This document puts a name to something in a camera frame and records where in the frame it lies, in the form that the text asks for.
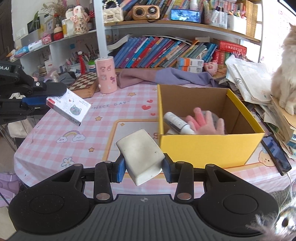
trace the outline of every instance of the white pen container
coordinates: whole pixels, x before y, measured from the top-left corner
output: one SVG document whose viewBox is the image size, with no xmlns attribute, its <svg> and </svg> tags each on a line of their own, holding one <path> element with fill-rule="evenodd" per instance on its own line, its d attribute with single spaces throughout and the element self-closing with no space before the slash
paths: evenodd
<svg viewBox="0 0 296 241">
<path fill-rule="evenodd" d="M 215 11 L 212 10 L 208 14 L 205 14 L 205 24 L 227 29 L 227 13 L 220 11 L 215 21 L 211 22 L 213 14 L 215 14 Z"/>
<path fill-rule="evenodd" d="M 234 15 L 228 15 L 227 29 L 237 33 L 246 34 L 247 20 Z"/>
</svg>

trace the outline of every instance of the chessboard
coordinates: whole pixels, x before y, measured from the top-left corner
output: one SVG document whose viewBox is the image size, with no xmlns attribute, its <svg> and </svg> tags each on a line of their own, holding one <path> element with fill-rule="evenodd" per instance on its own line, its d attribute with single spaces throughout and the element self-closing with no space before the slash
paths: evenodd
<svg viewBox="0 0 296 241">
<path fill-rule="evenodd" d="M 90 98 L 98 89 L 98 77 L 95 72 L 80 76 L 69 90 L 81 98 Z"/>
</svg>

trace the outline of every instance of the tablecloth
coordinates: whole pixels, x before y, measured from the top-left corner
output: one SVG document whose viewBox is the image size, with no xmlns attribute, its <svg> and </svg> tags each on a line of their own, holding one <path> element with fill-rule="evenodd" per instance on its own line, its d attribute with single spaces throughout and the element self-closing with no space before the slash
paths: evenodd
<svg viewBox="0 0 296 241">
<path fill-rule="evenodd" d="M 50 110 L 24 140 L 14 155 L 14 163 L 16 174 L 25 184 L 37 184 L 75 163 L 88 168 L 101 161 L 115 161 L 119 154 L 115 142 L 140 128 L 158 141 L 156 85 L 137 84 L 108 95 L 98 92 L 86 100 L 91 109 L 79 127 Z M 290 163 L 290 174 L 295 179 L 296 163 L 291 159 Z M 288 177 L 279 174 L 261 144 L 244 166 L 227 170 L 266 192 L 283 190 L 289 184 Z M 126 173 L 122 183 L 111 186 L 114 196 L 167 193 L 174 196 L 176 189 L 176 183 L 168 184 L 162 173 L 138 187 Z M 86 183 L 84 193 L 93 197 L 92 182 Z M 196 182 L 195 198 L 203 193 L 202 183 Z"/>
</svg>

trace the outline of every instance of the phone screen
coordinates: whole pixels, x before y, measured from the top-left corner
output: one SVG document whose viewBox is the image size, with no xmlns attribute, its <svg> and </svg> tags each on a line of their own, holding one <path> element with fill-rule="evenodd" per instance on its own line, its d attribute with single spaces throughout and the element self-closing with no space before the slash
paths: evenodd
<svg viewBox="0 0 296 241">
<path fill-rule="evenodd" d="M 263 137 L 261 143 L 282 176 L 292 169 L 282 147 L 272 136 Z"/>
<path fill-rule="evenodd" d="M 185 9 L 171 9 L 170 19 L 200 23 L 200 12 Z"/>
</svg>

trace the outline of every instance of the gold radio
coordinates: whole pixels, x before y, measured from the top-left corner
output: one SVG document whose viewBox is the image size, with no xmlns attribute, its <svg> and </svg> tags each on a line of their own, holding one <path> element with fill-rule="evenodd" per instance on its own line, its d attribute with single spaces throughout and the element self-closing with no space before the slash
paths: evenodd
<svg viewBox="0 0 296 241">
<path fill-rule="evenodd" d="M 159 7 L 155 5 L 133 6 L 133 20 L 156 20 L 160 17 Z"/>
</svg>

